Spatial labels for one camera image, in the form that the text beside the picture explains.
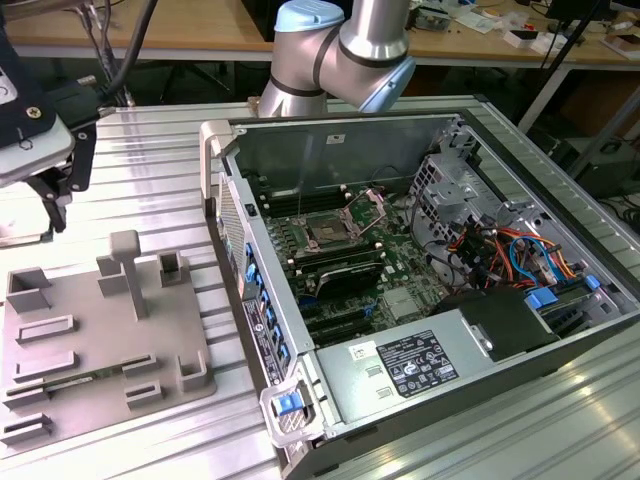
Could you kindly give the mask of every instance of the vent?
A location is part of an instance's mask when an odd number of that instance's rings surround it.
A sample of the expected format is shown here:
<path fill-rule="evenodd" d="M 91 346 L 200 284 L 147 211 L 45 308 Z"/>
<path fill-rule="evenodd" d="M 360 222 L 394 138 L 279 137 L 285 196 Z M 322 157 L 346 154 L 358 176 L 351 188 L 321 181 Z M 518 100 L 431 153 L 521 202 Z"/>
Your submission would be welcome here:
<path fill-rule="evenodd" d="M 292 412 L 288 415 L 280 417 L 279 421 L 280 429 L 282 430 L 282 432 L 289 433 L 304 428 L 307 424 L 307 417 L 305 416 L 304 410 L 298 410 L 296 412 Z M 287 454 L 287 459 L 289 460 L 289 462 L 291 462 L 292 458 L 303 446 L 304 445 L 302 442 L 296 442 L 285 447 L 284 450 Z"/>
<path fill-rule="evenodd" d="M 233 254 L 232 262 L 238 269 L 239 275 L 244 275 L 245 271 L 245 255 L 244 255 L 244 228 L 240 221 L 240 215 L 231 191 L 229 190 L 229 184 L 226 181 L 220 182 L 220 217 L 223 222 L 223 237 L 226 239 L 227 248 L 229 253 Z"/>

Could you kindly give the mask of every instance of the workbench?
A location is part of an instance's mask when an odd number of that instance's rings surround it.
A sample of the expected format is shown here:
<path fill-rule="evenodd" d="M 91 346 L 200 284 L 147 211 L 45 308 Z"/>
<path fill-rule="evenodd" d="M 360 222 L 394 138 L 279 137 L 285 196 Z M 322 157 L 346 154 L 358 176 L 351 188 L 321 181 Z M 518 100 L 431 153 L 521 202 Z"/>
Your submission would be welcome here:
<path fill-rule="evenodd" d="M 116 57 L 122 58 L 131 38 L 143 0 L 125 0 L 113 9 L 109 38 Z M 524 11 L 530 22 L 546 31 L 551 21 L 529 7 L 505 0 L 492 7 L 500 12 Z M 55 12 L 18 20 L 7 26 L 16 50 L 26 57 L 91 58 L 91 47 L 77 16 Z M 540 68 L 543 55 L 520 50 L 502 40 L 501 33 L 485 35 L 452 22 L 449 32 L 414 30 L 409 33 L 410 51 L 418 65 Z M 586 41 L 575 47 L 553 74 L 545 89 L 522 119 L 527 131 L 540 115 L 570 71 L 633 70 L 631 62 L 603 45 L 603 34 L 586 33 Z M 263 41 L 241 0 L 162 0 L 149 26 L 140 59 L 192 61 L 270 61 L 273 44 Z"/>
<path fill-rule="evenodd" d="M 565 183 L 554 184 L 552 168 L 539 170 L 543 166 L 536 158 L 542 153 L 524 145 L 522 135 L 490 104 L 471 96 L 427 97 L 402 99 L 395 108 L 469 109 L 640 276 L 640 253 L 621 247 L 620 235 L 607 233 L 607 222 L 615 220 L 593 200 L 569 195 Z M 330 110 L 352 109 L 334 101 Z M 201 123 L 248 113 L 243 104 L 143 107 L 103 119 L 91 187 L 74 195 L 67 231 L 52 243 L 0 250 L 3 279 L 7 270 L 35 265 L 51 277 L 95 269 L 95 257 L 107 253 L 108 234 L 117 230 L 138 230 L 144 256 L 180 250 L 189 259 L 218 385 L 211 397 L 3 460 L 3 480 L 280 478 L 200 199 Z M 212 168 L 220 165 L 214 161 Z M 34 202 L 24 184 L 0 190 L 0 211 Z M 638 478 L 639 398 L 640 325 L 554 374 L 321 478 Z"/>

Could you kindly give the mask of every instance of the power supply label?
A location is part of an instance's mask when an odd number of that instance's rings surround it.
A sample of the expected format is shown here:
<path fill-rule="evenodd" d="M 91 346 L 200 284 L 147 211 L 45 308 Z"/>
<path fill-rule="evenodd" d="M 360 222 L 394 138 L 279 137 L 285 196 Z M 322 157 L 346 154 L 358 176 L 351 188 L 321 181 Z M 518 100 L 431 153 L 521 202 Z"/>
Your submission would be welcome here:
<path fill-rule="evenodd" d="M 258 355 L 260 355 L 260 363 L 267 375 L 269 385 L 277 385 L 282 381 L 280 368 L 278 367 L 276 357 L 273 355 L 273 351 L 271 350 L 271 343 L 267 336 L 268 332 L 264 326 L 264 322 L 262 321 L 262 315 L 260 314 L 258 304 L 255 300 L 251 300 L 243 302 L 242 305 L 244 306 L 244 313 L 247 316 L 247 321 L 249 322 L 249 327 L 253 334 L 253 343 L 258 350 Z"/>
<path fill-rule="evenodd" d="M 398 394 L 404 398 L 458 378 L 458 372 L 431 330 L 380 345 L 378 355 Z"/>

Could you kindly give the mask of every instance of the warning label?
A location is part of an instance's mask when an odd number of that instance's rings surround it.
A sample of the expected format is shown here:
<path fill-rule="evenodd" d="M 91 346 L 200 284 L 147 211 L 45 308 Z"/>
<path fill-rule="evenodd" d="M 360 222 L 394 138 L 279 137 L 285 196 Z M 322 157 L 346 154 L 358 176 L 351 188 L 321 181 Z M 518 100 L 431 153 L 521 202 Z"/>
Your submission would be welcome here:
<path fill-rule="evenodd" d="M 396 390 L 405 398 L 458 378 L 431 330 L 380 345 L 378 354 Z"/>

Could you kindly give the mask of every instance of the motherboard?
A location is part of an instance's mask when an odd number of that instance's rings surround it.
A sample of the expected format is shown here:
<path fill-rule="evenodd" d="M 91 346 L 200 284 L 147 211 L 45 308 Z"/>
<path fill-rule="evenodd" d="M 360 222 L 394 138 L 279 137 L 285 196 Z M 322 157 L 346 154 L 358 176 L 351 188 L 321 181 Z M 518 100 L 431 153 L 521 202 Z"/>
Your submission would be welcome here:
<path fill-rule="evenodd" d="M 343 191 L 322 203 L 337 206 L 340 198 L 346 205 L 317 211 L 308 211 L 317 209 L 316 202 L 291 198 L 291 208 L 283 209 L 280 200 L 269 204 L 266 211 L 271 216 L 265 215 L 271 241 L 318 346 L 424 318 L 448 295 L 413 242 L 405 210 L 373 188 L 357 195 Z M 278 215 L 284 212 L 291 215 Z"/>

